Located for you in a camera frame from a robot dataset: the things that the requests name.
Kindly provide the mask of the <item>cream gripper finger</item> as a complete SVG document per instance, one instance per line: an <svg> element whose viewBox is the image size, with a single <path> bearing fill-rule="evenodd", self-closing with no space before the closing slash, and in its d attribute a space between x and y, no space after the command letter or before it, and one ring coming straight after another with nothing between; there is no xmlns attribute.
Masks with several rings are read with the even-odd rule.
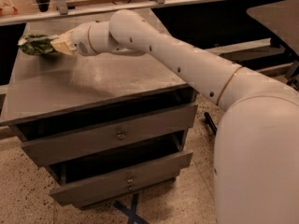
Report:
<svg viewBox="0 0 299 224"><path fill-rule="evenodd" d="M69 39L55 39L50 43L56 51L66 55L73 55L76 51L76 47Z"/></svg>
<svg viewBox="0 0 299 224"><path fill-rule="evenodd" d="M59 40L69 40L73 32L74 32L73 29L68 30L63 34L58 35L58 39Z"/></svg>

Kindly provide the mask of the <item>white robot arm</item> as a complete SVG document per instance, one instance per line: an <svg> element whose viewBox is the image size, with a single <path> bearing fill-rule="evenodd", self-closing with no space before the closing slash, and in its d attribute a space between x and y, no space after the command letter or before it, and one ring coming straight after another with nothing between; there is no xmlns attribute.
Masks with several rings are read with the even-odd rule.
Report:
<svg viewBox="0 0 299 224"><path fill-rule="evenodd" d="M217 224L299 224L299 96L271 77L164 34L133 10L57 35L72 55L141 51L222 112L213 173Z"/></svg>

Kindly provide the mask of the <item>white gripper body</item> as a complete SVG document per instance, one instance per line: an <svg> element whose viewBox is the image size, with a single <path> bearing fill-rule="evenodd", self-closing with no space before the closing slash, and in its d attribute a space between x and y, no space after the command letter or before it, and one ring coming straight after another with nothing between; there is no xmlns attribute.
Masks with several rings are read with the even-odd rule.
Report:
<svg viewBox="0 0 299 224"><path fill-rule="evenodd" d="M89 40L89 30L91 28L91 23L82 23L76 27L71 33L70 39L76 48L77 53L82 56L92 56L93 49L90 45Z"/></svg>

